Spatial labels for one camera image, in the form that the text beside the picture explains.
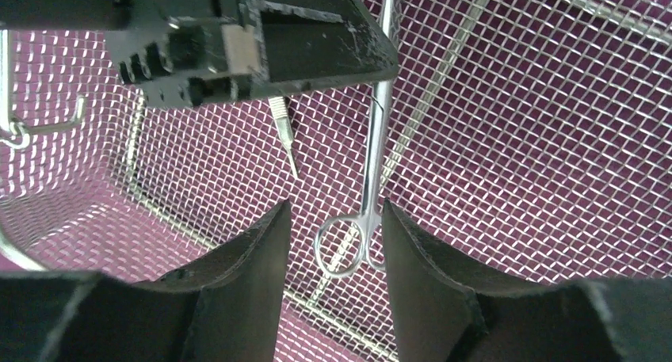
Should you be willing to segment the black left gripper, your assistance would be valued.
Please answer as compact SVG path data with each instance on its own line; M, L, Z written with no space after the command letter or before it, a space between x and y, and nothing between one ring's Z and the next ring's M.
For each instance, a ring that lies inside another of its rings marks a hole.
M95 30L154 107L246 100L263 80L255 0L1 0L3 29Z

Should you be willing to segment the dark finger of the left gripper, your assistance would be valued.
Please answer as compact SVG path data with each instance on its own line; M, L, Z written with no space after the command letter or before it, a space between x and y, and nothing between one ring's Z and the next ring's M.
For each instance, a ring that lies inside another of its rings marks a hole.
M237 97L272 97L387 81L396 46L362 0L241 0L251 44Z

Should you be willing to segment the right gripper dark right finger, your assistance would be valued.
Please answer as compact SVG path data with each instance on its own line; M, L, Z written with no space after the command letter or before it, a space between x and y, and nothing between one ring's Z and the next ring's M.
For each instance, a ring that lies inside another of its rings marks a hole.
M543 285L422 229L391 201L382 235L402 361L668 361L671 280Z

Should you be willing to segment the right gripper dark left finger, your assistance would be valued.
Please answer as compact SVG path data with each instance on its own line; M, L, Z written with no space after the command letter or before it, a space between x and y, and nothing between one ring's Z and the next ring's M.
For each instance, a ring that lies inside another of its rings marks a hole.
M100 271L3 272L4 361L271 361L292 205L157 280Z

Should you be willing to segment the large steel ring scissors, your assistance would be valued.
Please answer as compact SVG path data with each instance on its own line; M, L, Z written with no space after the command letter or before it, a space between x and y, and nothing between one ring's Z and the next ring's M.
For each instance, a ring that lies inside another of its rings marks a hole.
M394 78L373 85L372 103L368 113L368 134L366 139L365 164L362 174L361 207L354 214L337 215L327 219L317 230L313 251L315 261L324 276L329 279L341 279L352 276L360 265L368 263L376 271L384 271L385 266L376 263L369 255L372 238L381 224L378 211L380 198L380 179L383 170L385 143L388 139L389 120L392 109ZM341 270L333 270L323 260L320 245L323 235L339 222L351 223L354 233L360 237L359 247L351 264Z

